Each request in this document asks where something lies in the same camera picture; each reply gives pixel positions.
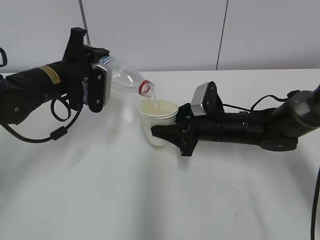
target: cable connector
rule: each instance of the cable connector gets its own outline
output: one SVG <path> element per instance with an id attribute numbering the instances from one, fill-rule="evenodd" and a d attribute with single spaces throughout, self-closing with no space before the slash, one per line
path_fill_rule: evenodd
<path id="1" fill-rule="evenodd" d="M 67 133 L 68 133 L 68 129 L 62 126 L 62 127 L 59 127 L 57 130 L 53 131 L 52 133 L 50 133 L 50 137 L 56 141 L 59 138 L 66 135 Z"/>

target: yellow warning label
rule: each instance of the yellow warning label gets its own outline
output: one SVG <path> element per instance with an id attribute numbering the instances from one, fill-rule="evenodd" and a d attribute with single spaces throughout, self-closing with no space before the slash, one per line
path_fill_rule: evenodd
<path id="1" fill-rule="evenodd" d="M 44 65 L 40 66 L 39 69 L 45 71 L 45 73 L 50 77 L 53 84 L 61 83 L 59 75 L 51 67 Z"/>

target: cup rim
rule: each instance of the cup rim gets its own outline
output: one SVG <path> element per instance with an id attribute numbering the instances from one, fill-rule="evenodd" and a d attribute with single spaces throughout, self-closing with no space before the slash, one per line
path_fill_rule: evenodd
<path id="1" fill-rule="evenodd" d="M 168 119 L 168 118 L 171 118 L 175 115 L 177 115 L 178 111 L 179 111 L 179 106 L 176 102 L 174 101 L 171 101 L 171 100 L 168 100 L 168 99 L 158 99 L 158 100 L 164 100 L 164 101 L 168 101 L 168 102 L 171 102 L 171 103 L 174 103 L 176 105 L 176 111 L 174 112 L 170 112 L 170 113 L 167 113 L 167 114 L 163 114 L 163 115 L 153 115 L 153 114 L 145 114 L 145 113 L 142 113 L 141 111 L 139 111 L 139 106 L 141 104 L 142 101 L 145 101 L 146 99 L 143 99 L 141 100 L 138 105 L 137 105 L 137 111 L 138 113 L 140 114 L 140 116 L 144 117 L 144 118 L 150 118 L 150 119 Z"/>

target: bottle label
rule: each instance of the bottle label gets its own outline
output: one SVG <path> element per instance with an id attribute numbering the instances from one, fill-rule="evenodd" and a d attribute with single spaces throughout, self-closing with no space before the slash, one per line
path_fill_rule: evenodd
<path id="1" fill-rule="evenodd" d="M 107 63 L 111 62 L 112 60 L 115 60 L 115 58 L 113 56 L 104 56 L 104 57 L 100 58 L 99 63 L 100 64 L 107 64 Z"/>

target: red bottle cap ring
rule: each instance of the red bottle cap ring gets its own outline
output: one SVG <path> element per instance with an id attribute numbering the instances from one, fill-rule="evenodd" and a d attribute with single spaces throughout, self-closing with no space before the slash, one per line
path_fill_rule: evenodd
<path id="1" fill-rule="evenodd" d="M 139 94 L 140 94 L 141 96 L 143 96 L 144 94 L 146 94 L 147 92 L 149 92 L 150 86 L 149 86 L 145 91 L 142 92 L 142 89 L 143 89 L 144 85 L 145 85 L 145 84 L 148 84 L 148 83 L 150 83 L 150 81 L 148 81 L 148 80 L 144 80 L 144 81 L 141 83 L 141 85 L 140 85 L 140 87 L 139 87 Z"/>

